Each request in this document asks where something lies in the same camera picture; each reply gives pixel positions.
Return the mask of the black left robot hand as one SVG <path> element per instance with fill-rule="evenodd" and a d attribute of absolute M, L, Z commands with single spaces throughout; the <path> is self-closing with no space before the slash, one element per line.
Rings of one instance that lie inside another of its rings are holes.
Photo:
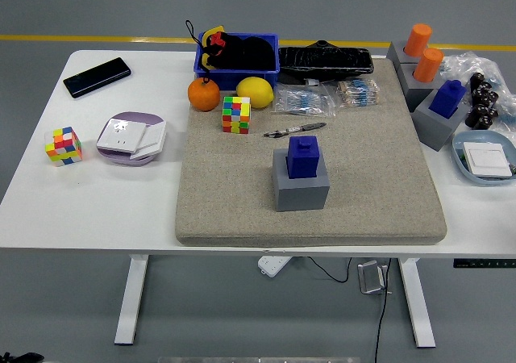
<path fill-rule="evenodd" d="M 38 353 L 24 353 L 20 356 L 12 356 L 4 353 L 1 356 L 1 363 L 40 363 L 44 361 L 44 356 Z"/>

